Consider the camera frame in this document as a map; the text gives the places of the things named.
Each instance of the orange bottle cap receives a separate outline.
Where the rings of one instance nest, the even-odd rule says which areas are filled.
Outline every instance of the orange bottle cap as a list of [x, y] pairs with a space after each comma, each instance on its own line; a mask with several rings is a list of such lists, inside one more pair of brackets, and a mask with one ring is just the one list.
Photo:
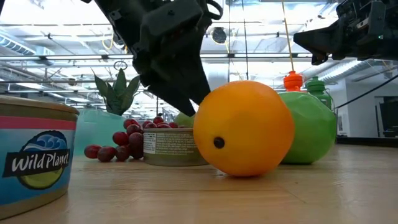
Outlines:
[[284, 86], [286, 91], [300, 91], [303, 86], [303, 76], [290, 71], [289, 75], [284, 78]]

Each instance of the wild planet logo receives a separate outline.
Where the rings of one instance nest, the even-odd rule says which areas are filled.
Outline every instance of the wild planet logo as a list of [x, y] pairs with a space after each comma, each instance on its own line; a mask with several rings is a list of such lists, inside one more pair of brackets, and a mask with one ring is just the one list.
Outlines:
[[2, 177], [17, 177], [32, 190], [47, 189], [69, 166], [70, 149], [59, 131], [45, 131], [29, 140], [19, 152], [8, 152]]

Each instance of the orange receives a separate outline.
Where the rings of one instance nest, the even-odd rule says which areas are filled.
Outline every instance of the orange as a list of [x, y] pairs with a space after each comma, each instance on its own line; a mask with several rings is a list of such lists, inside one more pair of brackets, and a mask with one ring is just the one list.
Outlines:
[[193, 137], [201, 155], [217, 169], [240, 177], [261, 175], [287, 154], [294, 122], [272, 88], [236, 81], [205, 97], [195, 116]]

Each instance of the green bottle cap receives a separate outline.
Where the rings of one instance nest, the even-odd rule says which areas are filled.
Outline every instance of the green bottle cap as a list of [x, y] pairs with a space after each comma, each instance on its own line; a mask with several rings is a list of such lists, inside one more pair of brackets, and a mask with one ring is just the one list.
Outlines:
[[310, 81], [308, 81], [305, 86], [307, 87], [308, 92], [312, 91], [325, 91], [325, 82], [318, 79], [317, 76], [312, 77]]

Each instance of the plant leaf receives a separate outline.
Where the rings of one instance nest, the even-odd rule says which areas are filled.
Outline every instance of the plant leaf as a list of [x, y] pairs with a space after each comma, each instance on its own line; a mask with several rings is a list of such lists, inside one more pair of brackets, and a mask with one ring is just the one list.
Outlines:
[[112, 89], [112, 86], [108, 84], [108, 92], [106, 95], [106, 104], [112, 109], [112, 113], [122, 115], [121, 109], [122, 101], [116, 96], [116, 93]]
[[114, 82], [113, 89], [116, 95], [121, 96], [126, 89], [126, 76], [123, 69], [120, 68], [116, 82]]
[[94, 80], [95, 80], [95, 85], [97, 86], [97, 89], [99, 91], [99, 94], [101, 96], [106, 96], [106, 92], [108, 91], [106, 82], [104, 80], [98, 78], [96, 75], [94, 75]]
[[123, 110], [127, 110], [130, 108], [132, 101], [134, 99], [134, 94], [137, 92], [138, 88], [139, 88], [139, 75], [134, 77], [130, 83], [129, 86], [125, 89], [123, 95], [121, 96], [122, 99], [122, 105], [121, 108]]

